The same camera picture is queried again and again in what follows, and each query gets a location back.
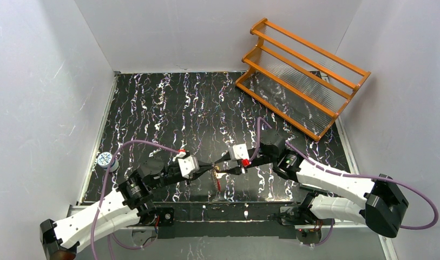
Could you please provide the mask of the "white red keyring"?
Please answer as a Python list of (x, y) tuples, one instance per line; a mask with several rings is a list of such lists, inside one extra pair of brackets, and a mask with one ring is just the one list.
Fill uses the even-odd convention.
[(219, 167), (217, 165), (213, 164), (212, 169), (210, 170), (210, 174), (211, 174), (211, 180), (213, 182), (214, 187), (216, 188), (217, 191), (221, 191), (221, 183), (217, 177), (218, 170), (219, 170)]

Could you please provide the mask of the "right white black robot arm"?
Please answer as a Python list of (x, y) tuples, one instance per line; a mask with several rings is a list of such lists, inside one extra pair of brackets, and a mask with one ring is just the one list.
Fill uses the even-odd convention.
[(302, 225), (320, 220), (339, 219), (364, 224), (375, 233), (395, 238), (409, 202), (393, 179), (381, 174), (361, 178), (306, 158), (275, 131), (265, 131), (259, 147), (234, 145), (216, 161), (235, 161), (237, 166), (224, 173), (241, 175), (251, 167), (271, 164), (279, 177), (311, 185), (301, 203), (272, 215), (281, 225)]

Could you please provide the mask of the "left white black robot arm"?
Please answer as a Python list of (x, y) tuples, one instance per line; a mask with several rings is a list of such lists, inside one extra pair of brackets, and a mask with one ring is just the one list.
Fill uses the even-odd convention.
[(158, 157), (147, 159), (102, 201), (70, 217), (43, 221), (40, 240), (46, 258), (74, 259), (92, 241), (120, 228), (152, 224), (157, 218), (152, 202), (155, 190), (198, 179), (213, 168), (213, 163), (199, 161), (194, 156), (177, 158), (170, 164)]

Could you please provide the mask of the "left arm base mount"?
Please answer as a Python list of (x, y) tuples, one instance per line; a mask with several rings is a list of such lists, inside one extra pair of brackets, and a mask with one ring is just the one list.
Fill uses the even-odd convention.
[(173, 207), (157, 207), (143, 204), (137, 208), (138, 222), (136, 226), (164, 227), (174, 224), (175, 210)]

